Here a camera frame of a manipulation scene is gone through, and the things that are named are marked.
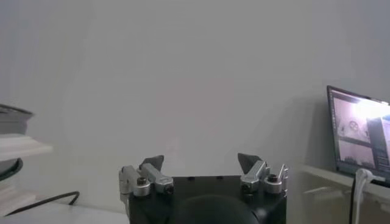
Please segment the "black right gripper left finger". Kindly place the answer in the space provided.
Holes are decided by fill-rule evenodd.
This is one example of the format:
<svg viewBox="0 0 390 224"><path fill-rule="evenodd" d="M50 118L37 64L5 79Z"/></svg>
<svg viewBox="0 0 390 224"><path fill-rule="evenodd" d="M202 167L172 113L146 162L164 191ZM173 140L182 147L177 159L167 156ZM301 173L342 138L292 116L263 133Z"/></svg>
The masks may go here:
<svg viewBox="0 0 390 224"><path fill-rule="evenodd" d="M120 194L146 197L152 188L159 194L172 194L173 177L163 175L161 172L164 158L163 155L146 158L137 169L133 166L122 167L118 175Z"/></svg>

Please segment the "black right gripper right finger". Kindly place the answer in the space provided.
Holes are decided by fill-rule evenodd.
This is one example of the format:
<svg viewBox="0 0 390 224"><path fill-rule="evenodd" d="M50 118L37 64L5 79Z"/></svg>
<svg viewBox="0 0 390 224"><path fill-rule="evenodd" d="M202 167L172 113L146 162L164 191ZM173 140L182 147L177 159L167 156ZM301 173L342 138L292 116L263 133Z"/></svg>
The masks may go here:
<svg viewBox="0 0 390 224"><path fill-rule="evenodd" d="M238 162L243 170L240 189L244 194L258 192L262 186L268 194L286 194L288 191L288 166L282 164L278 173L271 173L267 162L257 155L238 153Z"/></svg>

